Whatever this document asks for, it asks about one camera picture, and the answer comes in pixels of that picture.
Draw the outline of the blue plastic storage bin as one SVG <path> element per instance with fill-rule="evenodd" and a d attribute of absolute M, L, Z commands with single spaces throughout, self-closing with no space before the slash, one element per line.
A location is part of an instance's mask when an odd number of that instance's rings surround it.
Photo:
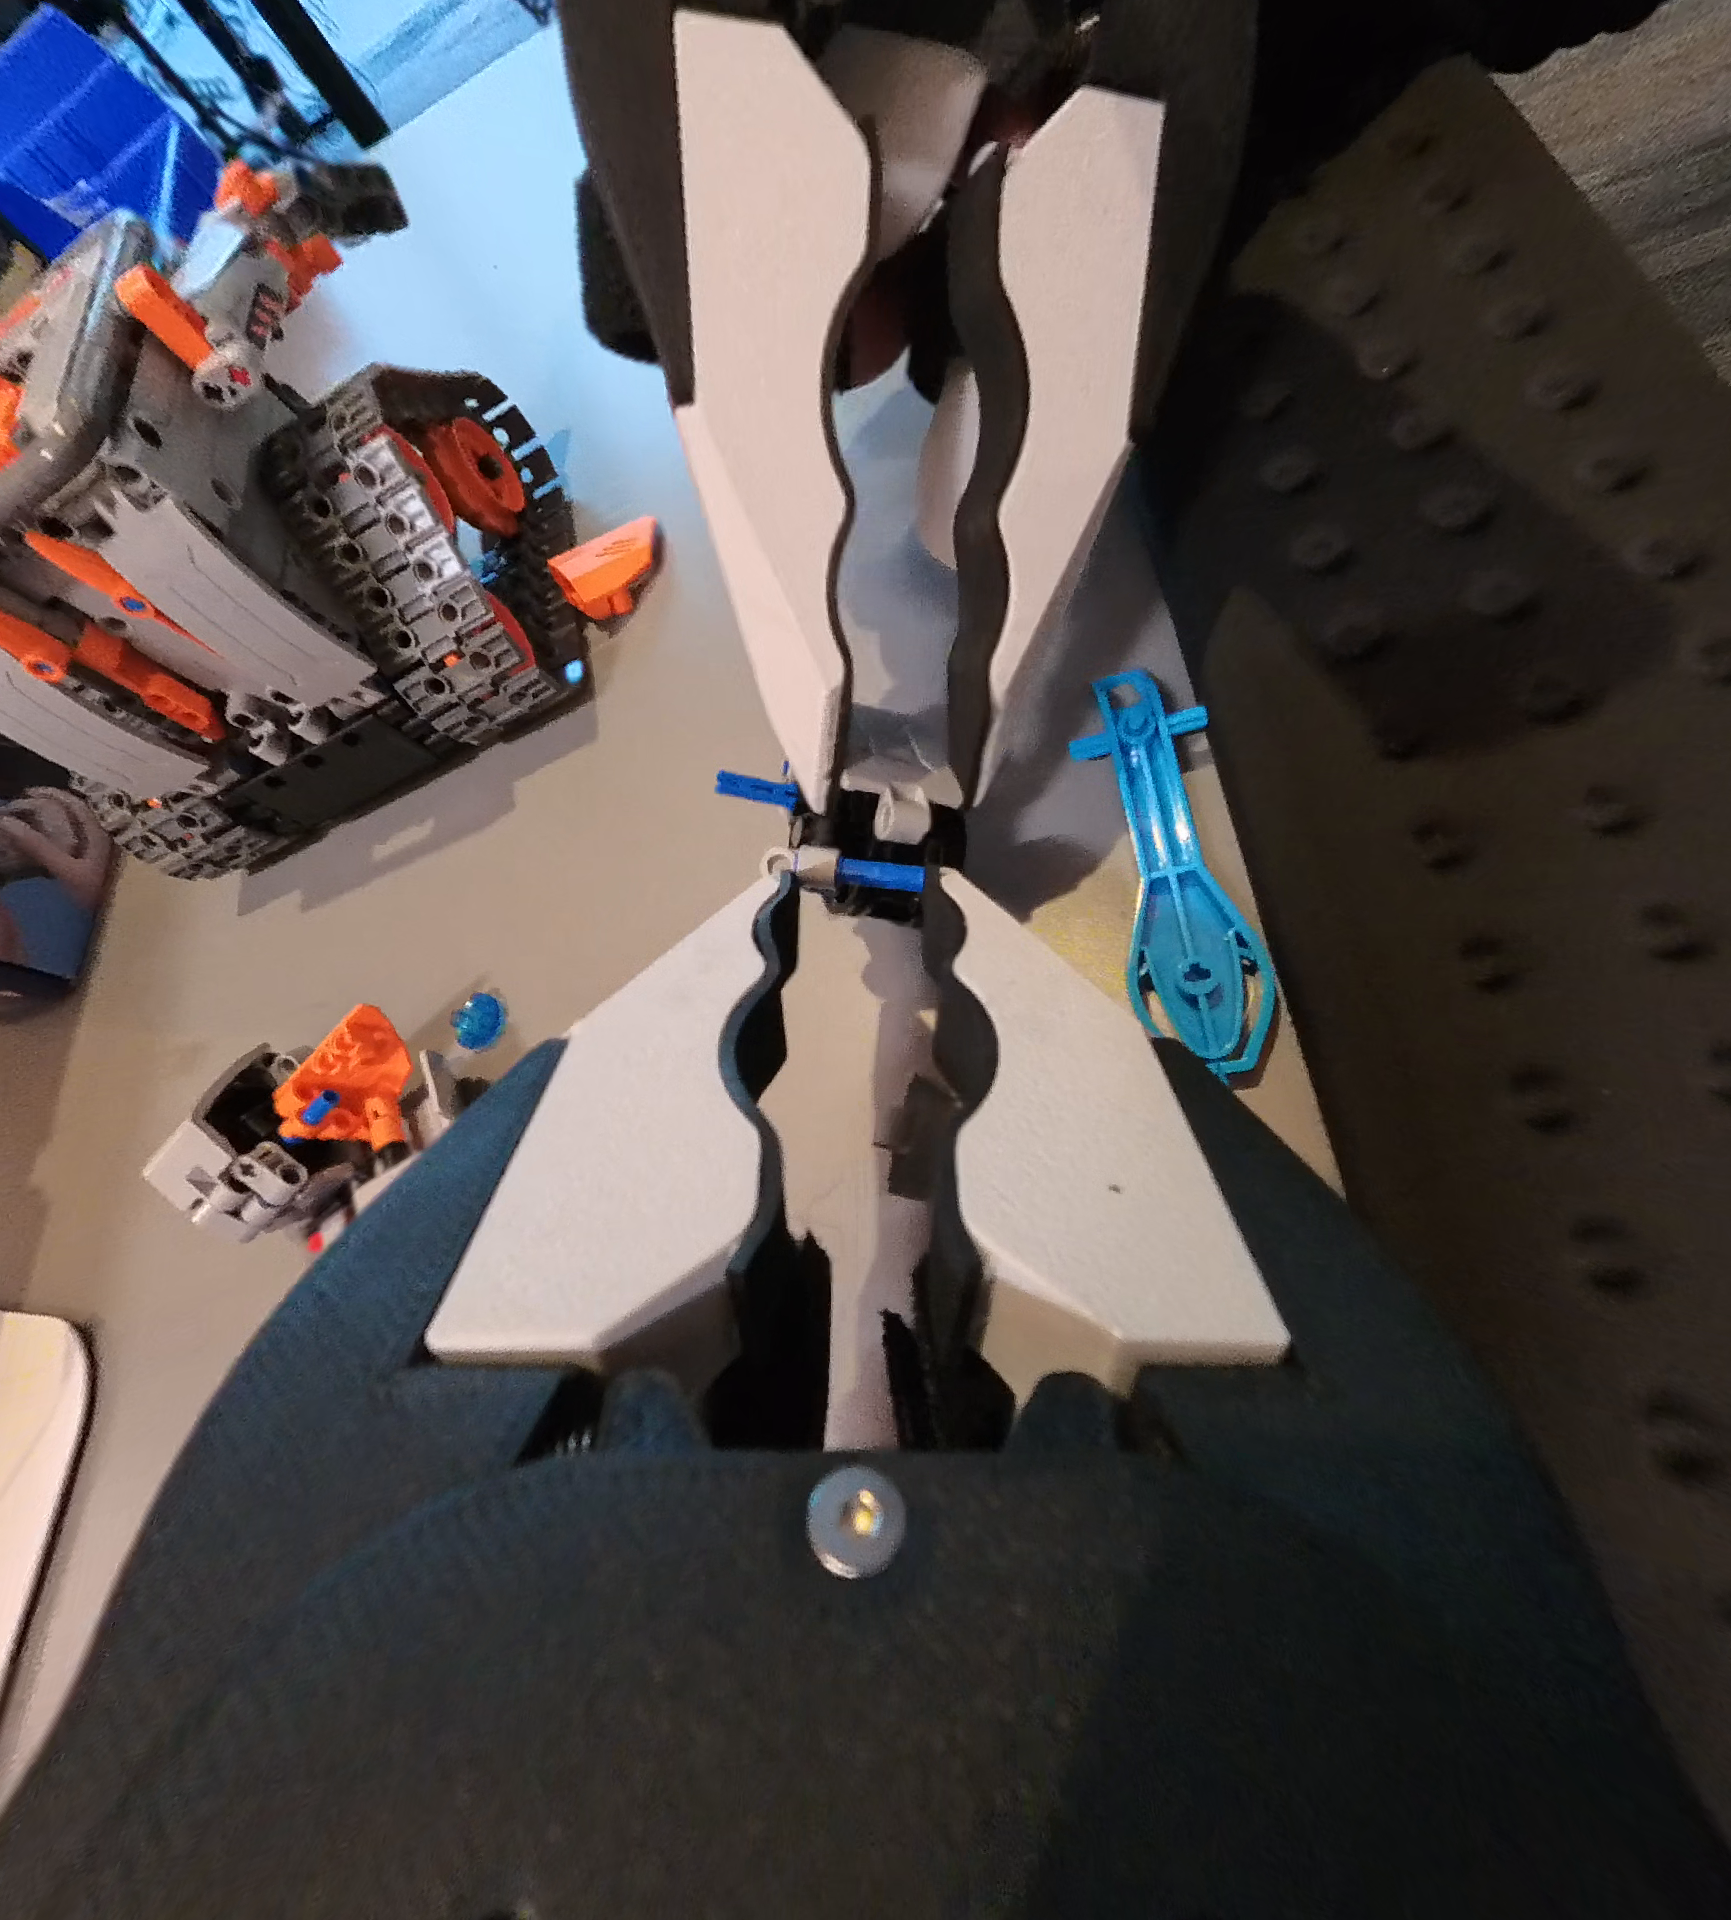
<path fill-rule="evenodd" d="M 248 132 L 55 5 L 0 44 L 0 214 L 47 258 L 110 214 L 184 245 Z"/>

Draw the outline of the black wheel hub assembly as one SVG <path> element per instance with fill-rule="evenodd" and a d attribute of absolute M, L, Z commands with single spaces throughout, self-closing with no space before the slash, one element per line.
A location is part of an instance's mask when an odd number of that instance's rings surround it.
<path fill-rule="evenodd" d="M 788 770 L 778 778 L 720 770 L 714 792 L 780 811 L 786 843 L 768 850 L 764 879 L 792 881 L 842 918 L 918 929 L 928 875 L 966 864 L 966 814 L 930 801 L 914 784 L 884 791 L 842 786 L 824 812 L 812 808 Z"/>

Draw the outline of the blue plastic separator tool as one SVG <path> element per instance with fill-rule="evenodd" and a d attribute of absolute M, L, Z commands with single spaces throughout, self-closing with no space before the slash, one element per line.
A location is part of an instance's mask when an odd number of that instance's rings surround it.
<path fill-rule="evenodd" d="M 1100 728 L 1070 759 L 1110 760 L 1134 860 L 1138 907 L 1126 995 L 1154 1038 L 1186 1046 L 1226 1087 L 1256 1073 L 1278 1015 L 1278 979 L 1246 913 L 1208 864 L 1182 749 L 1208 730 L 1200 705 L 1170 706 L 1132 668 L 1094 681 Z"/>

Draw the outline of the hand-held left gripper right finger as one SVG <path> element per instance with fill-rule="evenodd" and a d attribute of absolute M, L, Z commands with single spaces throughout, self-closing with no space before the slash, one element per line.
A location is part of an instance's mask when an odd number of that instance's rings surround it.
<path fill-rule="evenodd" d="M 1194 1066 L 966 879 L 926 888 L 934 1059 L 960 1100 L 936 1244 L 1010 1388 L 1276 1366 L 1290 1333 L 1166 1069 Z"/>

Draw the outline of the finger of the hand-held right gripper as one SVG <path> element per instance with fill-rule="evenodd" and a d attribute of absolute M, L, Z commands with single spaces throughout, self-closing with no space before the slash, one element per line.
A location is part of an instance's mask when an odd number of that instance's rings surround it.
<path fill-rule="evenodd" d="M 1160 103 L 1080 87 L 1022 146 L 984 155 L 952 214 L 950 315 L 976 398 L 948 655 L 948 753 L 966 808 L 994 783 L 1014 684 L 1130 455 L 1164 130 Z"/>
<path fill-rule="evenodd" d="M 676 425 L 782 757 L 804 789 L 840 789 L 854 493 L 832 393 L 878 251 L 882 130 L 778 22 L 680 11 L 674 46 L 692 355 Z"/>

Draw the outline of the orange slotted panel piece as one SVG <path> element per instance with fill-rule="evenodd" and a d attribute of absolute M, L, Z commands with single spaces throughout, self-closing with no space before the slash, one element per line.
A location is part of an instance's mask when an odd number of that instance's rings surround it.
<path fill-rule="evenodd" d="M 592 623 L 618 623 L 634 614 L 660 557 L 662 527 L 646 515 L 552 555 L 546 567 L 574 612 Z"/>

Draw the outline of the black dimpled mat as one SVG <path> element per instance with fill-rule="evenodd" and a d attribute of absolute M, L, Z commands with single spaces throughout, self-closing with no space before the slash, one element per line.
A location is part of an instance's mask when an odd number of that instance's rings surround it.
<path fill-rule="evenodd" d="M 1731 1850 L 1731 390 L 1436 61 L 1254 223 L 1140 482 L 1348 1194 Z"/>

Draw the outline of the dark grey orange block assembly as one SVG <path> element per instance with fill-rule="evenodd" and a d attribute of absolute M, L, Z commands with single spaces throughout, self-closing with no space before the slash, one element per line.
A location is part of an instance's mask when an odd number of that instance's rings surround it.
<path fill-rule="evenodd" d="M 468 1088 L 358 1004 L 304 1051 L 260 1046 L 220 1076 L 144 1164 L 160 1201 L 212 1236 L 342 1236 L 460 1118 Z"/>

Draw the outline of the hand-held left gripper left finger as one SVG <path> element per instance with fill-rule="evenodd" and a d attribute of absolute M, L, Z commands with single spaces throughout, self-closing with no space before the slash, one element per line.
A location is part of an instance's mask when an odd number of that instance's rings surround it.
<path fill-rule="evenodd" d="M 782 1145 L 800 887 L 760 879 L 578 1021 L 446 1296 L 432 1353 L 714 1383 L 792 1291 Z"/>

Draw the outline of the grey orange tracked toy robot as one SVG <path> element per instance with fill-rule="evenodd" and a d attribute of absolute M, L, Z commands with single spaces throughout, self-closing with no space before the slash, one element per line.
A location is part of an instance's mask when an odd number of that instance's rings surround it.
<path fill-rule="evenodd" d="M 572 506 L 512 397 L 272 370 L 404 224 L 378 164 L 234 160 L 188 242 L 116 210 L 0 313 L 0 799 L 222 879 L 590 703 Z"/>

